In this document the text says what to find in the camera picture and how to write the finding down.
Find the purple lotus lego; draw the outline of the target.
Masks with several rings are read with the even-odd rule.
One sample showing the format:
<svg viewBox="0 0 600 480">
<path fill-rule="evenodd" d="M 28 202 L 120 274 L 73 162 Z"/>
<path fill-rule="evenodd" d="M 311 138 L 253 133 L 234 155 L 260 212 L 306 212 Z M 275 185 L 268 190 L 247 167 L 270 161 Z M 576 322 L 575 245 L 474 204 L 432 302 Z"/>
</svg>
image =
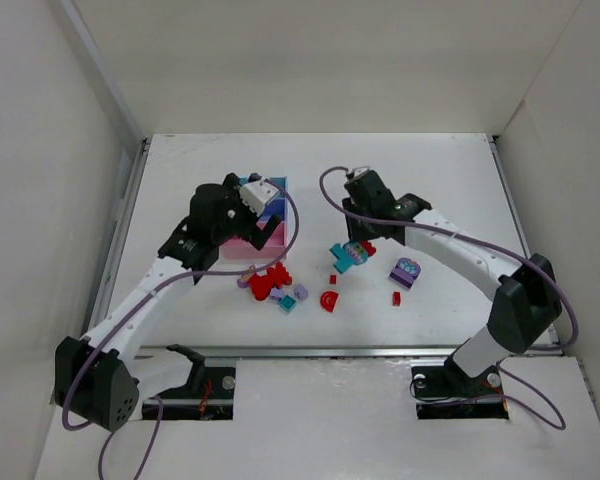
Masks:
<svg viewBox="0 0 600 480">
<path fill-rule="evenodd" d="M 389 273 L 389 278 L 400 286 L 411 289 L 421 274 L 421 266 L 414 260 L 401 257 Z"/>
</svg>

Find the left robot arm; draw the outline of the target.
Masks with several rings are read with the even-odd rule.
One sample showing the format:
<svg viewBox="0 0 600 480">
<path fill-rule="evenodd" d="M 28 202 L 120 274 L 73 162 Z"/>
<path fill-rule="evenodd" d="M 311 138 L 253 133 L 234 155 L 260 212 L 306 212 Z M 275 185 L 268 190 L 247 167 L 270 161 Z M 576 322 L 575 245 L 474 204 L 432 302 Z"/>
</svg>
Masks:
<svg viewBox="0 0 600 480">
<path fill-rule="evenodd" d="M 185 347 L 169 346 L 149 359 L 136 356 L 166 310 L 215 275 L 222 245 L 239 238 L 257 250 L 265 246 L 281 219 L 273 215 L 264 226 L 258 223 L 284 192 L 256 174 L 241 181 L 230 173 L 196 188 L 187 216 L 135 289 L 95 327 L 56 348 L 54 402 L 66 430 L 97 425 L 115 432 L 141 414 L 146 400 L 196 382 L 204 358 Z"/>
</svg>

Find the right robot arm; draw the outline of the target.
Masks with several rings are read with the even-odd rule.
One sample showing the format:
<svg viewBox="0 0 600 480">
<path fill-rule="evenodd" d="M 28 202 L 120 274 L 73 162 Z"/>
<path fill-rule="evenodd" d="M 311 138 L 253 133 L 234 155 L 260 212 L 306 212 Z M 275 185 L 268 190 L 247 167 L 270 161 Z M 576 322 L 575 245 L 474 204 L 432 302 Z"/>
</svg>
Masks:
<svg viewBox="0 0 600 480">
<path fill-rule="evenodd" d="M 354 242 L 393 239 L 422 252 L 469 281 L 491 302 L 484 327 L 440 367 L 422 374 L 425 398 L 470 397 L 497 362 L 527 352 L 562 312 L 551 262 L 520 257 L 482 240 L 471 241 L 424 199 L 393 195 L 368 167 L 346 175 L 342 201 Z"/>
</svg>

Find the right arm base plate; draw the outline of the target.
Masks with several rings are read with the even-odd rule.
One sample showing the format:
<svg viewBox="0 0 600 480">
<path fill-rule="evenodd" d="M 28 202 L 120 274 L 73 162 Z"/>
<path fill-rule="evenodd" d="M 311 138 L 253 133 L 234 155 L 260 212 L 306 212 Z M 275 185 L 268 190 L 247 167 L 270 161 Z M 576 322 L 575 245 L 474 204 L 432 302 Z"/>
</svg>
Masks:
<svg viewBox="0 0 600 480">
<path fill-rule="evenodd" d="M 409 391 L 419 420 L 509 419 L 495 366 L 469 378 L 444 365 L 416 365 Z"/>
</svg>

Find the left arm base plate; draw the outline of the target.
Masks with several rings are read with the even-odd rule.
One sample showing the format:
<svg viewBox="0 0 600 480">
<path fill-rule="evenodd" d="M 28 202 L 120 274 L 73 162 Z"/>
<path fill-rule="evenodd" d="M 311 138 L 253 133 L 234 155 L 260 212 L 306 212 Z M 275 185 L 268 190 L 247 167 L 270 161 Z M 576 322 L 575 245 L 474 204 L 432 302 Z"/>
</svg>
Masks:
<svg viewBox="0 0 600 480">
<path fill-rule="evenodd" d="M 163 421 L 230 421 L 234 416 L 236 367 L 207 366 L 200 380 L 161 392 Z"/>
</svg>

